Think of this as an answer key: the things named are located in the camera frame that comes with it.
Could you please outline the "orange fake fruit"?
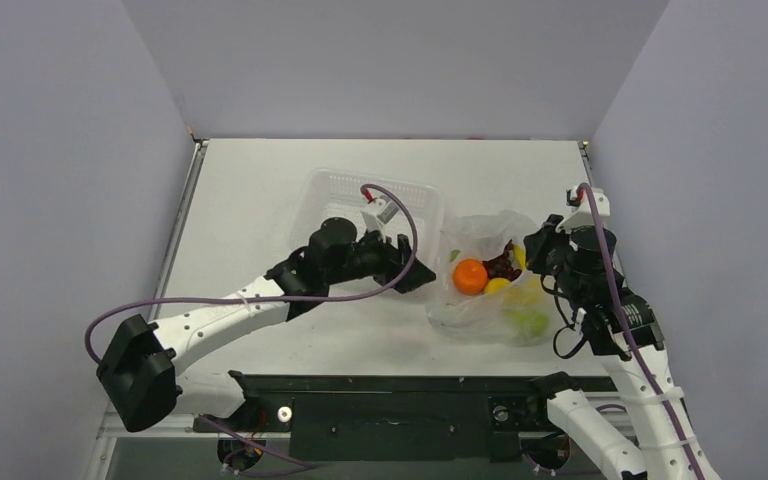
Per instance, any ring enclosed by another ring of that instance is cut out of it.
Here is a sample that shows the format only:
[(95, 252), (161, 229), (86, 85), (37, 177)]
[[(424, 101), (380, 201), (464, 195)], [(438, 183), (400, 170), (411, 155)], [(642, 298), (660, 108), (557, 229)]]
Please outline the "orange fake fruit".
[(488, 272), (484, 264), (472, 258), (458, 262), (451, 277), (455, 289), (468, 296), (482, 294), (489, 282)]

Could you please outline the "clear plastic bag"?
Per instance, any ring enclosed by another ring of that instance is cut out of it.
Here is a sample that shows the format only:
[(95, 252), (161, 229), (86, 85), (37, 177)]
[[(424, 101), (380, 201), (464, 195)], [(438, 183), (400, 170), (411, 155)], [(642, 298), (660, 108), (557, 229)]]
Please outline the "clear plastic bag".
[[(438, 279), (432, 284), (426, 303), (432, 328), (444, 336), (469, 343), (532, 346), (548, 341), (550, 331), (559, 326), (560, 321), (537, 275), (524, 268), (522, 275), (503, 291), (474, 296), (459, 293), (451, 277), (458, 262), (468, 258), (489, 260), (499, 255), (509, 241), (524, 249), (524, 236), (536, 230), (537, 225), (530, 218), (509, 210), (446, 221), (434, 261)], [(550, 317), (547, 335), (536, 342), (519, 341), (504, 310), (537, 310), (547, 314)]]

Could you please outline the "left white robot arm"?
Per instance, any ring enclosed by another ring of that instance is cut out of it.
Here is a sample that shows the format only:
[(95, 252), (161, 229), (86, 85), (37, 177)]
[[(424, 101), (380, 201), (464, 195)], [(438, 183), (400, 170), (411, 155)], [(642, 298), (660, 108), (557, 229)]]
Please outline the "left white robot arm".
[(334, 285), (370, 278), (380, 292), (406, 294), (432, 283), (436, 275), (418, 259), (415, 243), (415, 235), (390, 239), (378, 230), (359, 236), (349, 220), (329, 218), (306, 245), (225, 298), (192, 298), (195, 309), (173, 317), (122, 320), (105, 352), (94, 358), (96, 376), (129, 432), (186, 410), (245, 430), (257, 420), (259, 405), (244, 393), (237, 374), (195, 379), (188, 369), (245, 335), (334, 302)]

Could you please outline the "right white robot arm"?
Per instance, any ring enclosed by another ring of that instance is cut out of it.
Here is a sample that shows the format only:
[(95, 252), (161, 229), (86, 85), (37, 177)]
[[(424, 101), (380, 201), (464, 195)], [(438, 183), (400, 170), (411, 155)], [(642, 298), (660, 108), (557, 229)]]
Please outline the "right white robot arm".
[(523, 402), (526, 418), (560, 428), (607, 479), (718, 478), (693, 432), (652, 308), (603, 261), (615, 236), (606, 231), (600, 245), (594, 226), (565, 231), (562, 220), (551, 215), (525, 236), (527, 268), (551, 277), (579, 311), (583, 339), (616, 387), (635, 438), (620, 433), (565, 373), (542, 378)]

